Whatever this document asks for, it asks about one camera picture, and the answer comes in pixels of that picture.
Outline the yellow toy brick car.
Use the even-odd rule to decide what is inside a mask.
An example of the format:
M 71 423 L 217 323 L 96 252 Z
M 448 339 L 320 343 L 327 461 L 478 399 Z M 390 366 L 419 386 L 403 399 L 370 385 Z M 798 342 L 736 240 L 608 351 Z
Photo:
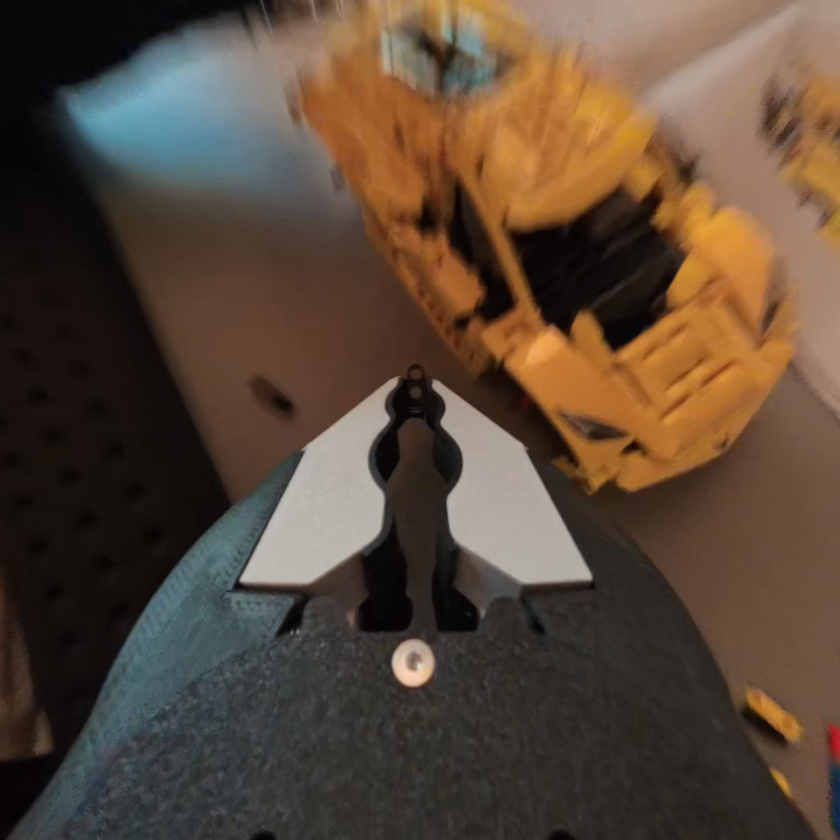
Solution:
M 518 385 L 589 491 L 718 458 L 790 362 L 762 227 L 499 2 L 360 2 L 298 102 L 437 334 Z

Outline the building instruction booklet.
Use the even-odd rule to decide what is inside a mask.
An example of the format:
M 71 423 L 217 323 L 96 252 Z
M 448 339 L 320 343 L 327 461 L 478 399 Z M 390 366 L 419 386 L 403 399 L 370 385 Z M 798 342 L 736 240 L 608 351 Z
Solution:
M 839 414 L 839 2 L 794 2 L 651 90 L 721 195 L 770 232 L 796 364 Z

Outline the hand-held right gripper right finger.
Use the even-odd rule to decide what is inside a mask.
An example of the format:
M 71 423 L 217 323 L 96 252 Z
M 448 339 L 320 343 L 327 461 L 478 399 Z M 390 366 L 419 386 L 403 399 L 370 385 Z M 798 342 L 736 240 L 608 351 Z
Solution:
M 441 435 L 460 456 L 447 494 L 451 536 L 481 571 L 516 589 L 587 586 L 593 574 L 526 446 L 440 381 Z

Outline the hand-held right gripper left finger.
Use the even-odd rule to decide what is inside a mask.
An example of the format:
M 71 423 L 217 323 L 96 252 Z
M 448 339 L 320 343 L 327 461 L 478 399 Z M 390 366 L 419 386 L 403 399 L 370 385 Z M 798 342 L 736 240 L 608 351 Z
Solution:
M 392 422 L 386 402 L 399 381 L 385 381 L 305 446 L 239 577 L 243 587 L 313 587 L 380 536 L 385 490 L 371 457 Z

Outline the black connector brick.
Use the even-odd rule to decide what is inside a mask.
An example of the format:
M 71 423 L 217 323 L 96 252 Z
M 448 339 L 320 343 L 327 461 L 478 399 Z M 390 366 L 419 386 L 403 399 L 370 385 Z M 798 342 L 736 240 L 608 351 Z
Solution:
M 263 406 L 283 416 L 293 416 L 296 412 L 294 402 L 280 388 L 260 375 L 248 380 L 248 388 L 253 397 Z
M 442 414 L 442 403 L 433 388 L 433 381 L 419 363 L 411 364 L 391 397 L 392 414 L 403 424 L 418 419 L 436 428 Z

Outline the grey desk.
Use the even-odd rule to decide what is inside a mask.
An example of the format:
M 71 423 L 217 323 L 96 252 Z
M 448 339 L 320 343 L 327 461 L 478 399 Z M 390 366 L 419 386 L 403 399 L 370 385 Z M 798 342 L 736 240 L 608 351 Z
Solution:
M 516 392 L 472 380 L 368 243 L 323 152 L 289 121 L 263 28 L 183 28 L 66 94 L 83 171 L 232 501 L 385 380 L 419 362 L 540 455 L 557 437 Z M 248 386 L 260 375 L 296 406 Z M 655 562 L 740 701 L 801 722 L 744 727 L 834 838 L 824 727 L 838 723 L 838 421 L 792 366 L 734 447 L 594 504 Z

